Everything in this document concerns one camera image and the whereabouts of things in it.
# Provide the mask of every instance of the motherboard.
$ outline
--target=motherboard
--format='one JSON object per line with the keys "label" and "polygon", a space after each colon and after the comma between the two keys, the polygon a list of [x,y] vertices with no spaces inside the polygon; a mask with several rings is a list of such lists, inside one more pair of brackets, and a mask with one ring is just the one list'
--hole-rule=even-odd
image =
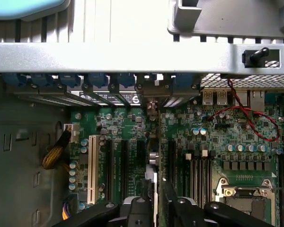
{"label": "motherboard", "polygon": [[[284,105],[267,99],[264,113],[281,138],[259,138],[238,109],[189,102],[163,108],[149,119],[141,108],[73,109],[79,141],[71,143],[70,194],[77,212],[95,203],[141,196],[145,166],[152,164],[177,196],[199,207],[220,201],[274,226],[284,226]],[[256,129],[275,138],[275,126],[252,115]]]}

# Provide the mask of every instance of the white connector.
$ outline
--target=white connector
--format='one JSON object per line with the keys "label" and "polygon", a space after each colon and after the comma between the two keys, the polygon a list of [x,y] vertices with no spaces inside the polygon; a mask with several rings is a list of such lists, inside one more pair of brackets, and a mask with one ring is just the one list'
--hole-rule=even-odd
{"label": "white connector", "polygon": [[63,130],[71,129],[70,143],[78,143],[80,135],[80,126],[78,124],[64,124]]}

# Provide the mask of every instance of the red wire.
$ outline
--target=red wire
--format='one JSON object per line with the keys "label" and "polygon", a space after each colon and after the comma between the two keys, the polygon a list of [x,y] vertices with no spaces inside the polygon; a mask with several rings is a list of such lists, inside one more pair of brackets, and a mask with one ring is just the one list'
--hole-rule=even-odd
{"label": "red wire", "polygon": [[[268,141],[268,142],[273,142],[273,141],[276,141],[280,138],[280,130],[279,130],[279,126],[276,124],[275,120],[272,119],[271,117],[267,116],[266,114],[264,114],[263,112],[259,112],[259,111],[253,111],[251,110],[250,108],[247,108],[247,107],[244,107],[243,104],[241,103],[241,100],[240,98],[238,97],[237,95],[237,92],[236,90],[233,88],[233,83],[230,79],[227,80],[227,83],[228,83],[228,86],[231,88],[231,93],[232,95],[235,97],[236,101],[238,102],[239,106],[232,106],[232,107],[228,107],[228,108],[225,108],[221,111],[218,111],[216,113],[214,113],[213,115],[211,115],[210,117],[207,118],[207,120],[211,120],[213,117],[215,117],[216,115],[220,114],[220,113],[223,113],[227,110],[230,110],[230,109],[240,109],[245,117],[246,117],[246,120],[247,120],[247,123],[250,125],[251,129],[253,130],[253,132],[258,136],[260,137],[261,139],[265,140],[265,141]],[[276,129],[276,138],[274,139],[268,139],[266,137],[264,137],[262,134],[260,134],[258,132],[258,130],[256,130],[256,127],[254,125],[254,123],[251,121],[251,119],[249,118],[249,115],[248,115],[248,112],[251,111],[253,112],[254,114],[256,115],[260,115],[260,116],[263,116],[265,118],[267,118],[274,126],[275,126],[275,129]]]}

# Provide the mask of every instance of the green circuit board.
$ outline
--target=green circuit board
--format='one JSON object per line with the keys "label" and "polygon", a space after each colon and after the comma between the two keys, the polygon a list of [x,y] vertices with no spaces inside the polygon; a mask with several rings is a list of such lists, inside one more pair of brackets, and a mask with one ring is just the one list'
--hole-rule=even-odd
{"label": "green circuit board", "polygon": [[[276,120],[281,130],[279,142],[263,141],[251,129],[246,129],[244,116],[238,110],[227,111],[227,119],[206,121],[206,117],[223,108],[186,104],[179,108],[162,109],[160,128],[158,121],[150,121],[140,108],[73,109],[71,120],[80,125],[80,141],[88,139],[89,135],[103,134],[102,130],[105,130],[106,145],[100,146],[98,160],[98,185],[102,187],[97,202],[109,199],[121,203],[125,197],[141,195],[145,164],[148,163],[148,153],[152,151],[150,143],[152,138],[157,137],[158,130],[161,133],[161,139],[157,140],[161,145],[160,174],[173,183],[178,196],[191,197],[200,207],[215,199],[216,188],[222,177],[234,186],[259,187],[268,179],[273,187],[278,187],[278,155],[272,149],[282,148],[284,144],[284,122],[278,121],[279,116],[284,116],[284,106],[275,103],[265,106],[265,113]],[[77,113],[81,114],[79,120],[76,119]],[[272,138],[276,135],[274,126],[266,118],[252,116],[252,120],[265,137]],[[223,124],[230,126],[215,127]],[[110,149],[114,151],[113,164],[107,160],[107,143],[110,143]],[[236,151],[236,145],[242,145],[245,150]],[[246,150],[247,145],[253,145],[252,152]],[[259,151],[258,145],[264,146],[265,151]],[[127,147],[125,170],[122,169],[124,146]],[[88,165],[80,163],[81,147],[80,143],[71,144],[71,160],[78,161],[79,169],[77,187],[70,193],[78,195],[87,190],[88,175]],[[208,156],[195,159],[194,150],[198,150],[199,154],[202,150],[207,150]],[[108,171],[112,173],[110,181]],[[278,192],[274,196],[274,216],[271,215],[270,200],[257,198],[256,202],[263,204],[263,220],[278,226]],[[85,207],[90,205],[80,199],[79,202]]]}

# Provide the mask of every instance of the mounting screw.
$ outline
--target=mounting screw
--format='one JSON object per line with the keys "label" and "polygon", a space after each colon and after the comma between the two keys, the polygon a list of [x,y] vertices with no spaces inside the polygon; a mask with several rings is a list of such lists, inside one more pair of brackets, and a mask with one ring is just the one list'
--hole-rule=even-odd
{"label": "mounting screw", "polygon": [[143,199],[143,198],[138,198],[138,199],[137,199],[137,202],[145,202],[145,199]]}
{"label": "mounting screw", "polygon": [[114,204],[111,203],[111,202],[109,202],[109,203],[106,205],[106,207],[107,207],[107,208],[112,208],[112,207],[114,207]]}
{"label": "mounting screw", "polygon": [[178,202],[179,203],[185,203],[185,199],[180,198],[180,199],[178,199]]}
{"label": "mounting screw", "polygon": [[214,208],[214,209],[218,209],[218,208],[219,208],[219,205],[218,205],[218,204],[215,204],[215,203],[212,203],[210,206],[211,206],[212,208]]}
{"label": "mounting screw", "polygon": [[31,86],[32,88],[38,88],[38,86],[37,86],[36,84],[34,84],[34,83],[31,83],[30,86]]}

